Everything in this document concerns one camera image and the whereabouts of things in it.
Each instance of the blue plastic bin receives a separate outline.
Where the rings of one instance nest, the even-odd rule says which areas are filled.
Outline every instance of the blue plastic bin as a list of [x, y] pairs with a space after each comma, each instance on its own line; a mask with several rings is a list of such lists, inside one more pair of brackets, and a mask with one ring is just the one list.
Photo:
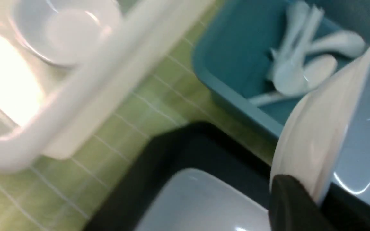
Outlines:
[[[326, 11], [316, 38], [346, 28], [370, 43], [370, 0], [310, 3]], [[272, 62], [269, 48], [279, 47], [288, 4], [284, 0], [229, 0], [202, 36], [193, 57], [194, 72], [211, 90], [214, 101], [273, 141], [279, 138], [299, 98], [263, 107], [251, 105], [247, 98], [275, 90], [265, 81]], [[339, 68], [350, 61], [335, 57]]]

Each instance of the white plastic spoon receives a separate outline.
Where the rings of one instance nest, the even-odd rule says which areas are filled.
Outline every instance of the white plastic spoon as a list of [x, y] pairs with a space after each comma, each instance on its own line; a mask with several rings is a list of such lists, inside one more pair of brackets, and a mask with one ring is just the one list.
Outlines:
[[316, 6], [312, 7], [310, 16], [308, 17], [308, 22], [305, 25], [300, 40], [298, 41], [298, 45], [292, 55], [289, 56], [289, 58], [281, 65], [276, 67], [272, 82], [276, 90], [283, 95], [289, 96], [298, 92], [298, 89], [293, 87], [303, 79], [305, 53], [321, 23], [323, 14], [323, 10], [317, 9]]
[[272, 104], [279, 101], [296, 98], [313, 91], [335, 72], [338, 62], [331, 55], [322, 55], [311, 60], [304, 69], [304, 77], [301, 82], [294, 83], [297, 92], [290, 96], [283, 95], [278, 91], [265, 93], [248, 99], [256, 107]]
[[285, 35], [282, 39], [282, 44], [279, 48], [280, 56], [275, 58], [273, 67], [271, 68], [268, 80], [272, 81], [273, 73], [275, 69], [291, 54], [293, 49], [293, 44], [299, 36], [299, 33], [302, 31], [306, 19], [309, 14], [309, 5], [304, 1], [297, 1], [292, 3], [286, 9], [286, 19], [287, 26]]
[[[349, 58], [357, 58], [365, 51], [364, 39], [353, 31], [343, 30], [326, 35], [315, 40], [307, 50], [307, 54], [333, 52]], [[273, 59], [278, 57], [278, 52], [270, 49]]]

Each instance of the white bowl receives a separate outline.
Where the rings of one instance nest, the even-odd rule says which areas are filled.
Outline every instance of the white bowl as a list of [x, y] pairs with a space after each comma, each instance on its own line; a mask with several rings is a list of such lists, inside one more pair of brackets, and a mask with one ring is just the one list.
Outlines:
[[114, 0], [19, 0], [10, 18], [18, 41], [43, 61], [73, 67], [122, 22]]

